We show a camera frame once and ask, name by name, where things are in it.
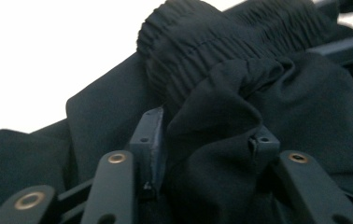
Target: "white surface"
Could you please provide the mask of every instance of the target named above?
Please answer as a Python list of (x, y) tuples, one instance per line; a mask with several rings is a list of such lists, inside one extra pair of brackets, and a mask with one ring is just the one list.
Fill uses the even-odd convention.
[[(135, 52), (163, 0), (0, 0), (0, 129), (29, 133), (66, 118), (68, 98)], [(207, 0), (220, 10), (241, 0)]]

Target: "black cloth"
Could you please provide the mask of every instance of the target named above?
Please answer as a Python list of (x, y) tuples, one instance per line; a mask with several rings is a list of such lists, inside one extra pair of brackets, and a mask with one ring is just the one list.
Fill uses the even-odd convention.
[(140, 204), (140, 223), (276, 223), (248, 149), (262, 125), (353, 193), (353, 73), (304, 52), (350, 36), (308, 0), (250, 0), (226, 12), (167, 1), (143, 23), (137, 53), (67, 102), (67, 119), (0, 131), (0, 205), (29, 186), (63, 192), (92, 178), (162, 104), (164, 195)]

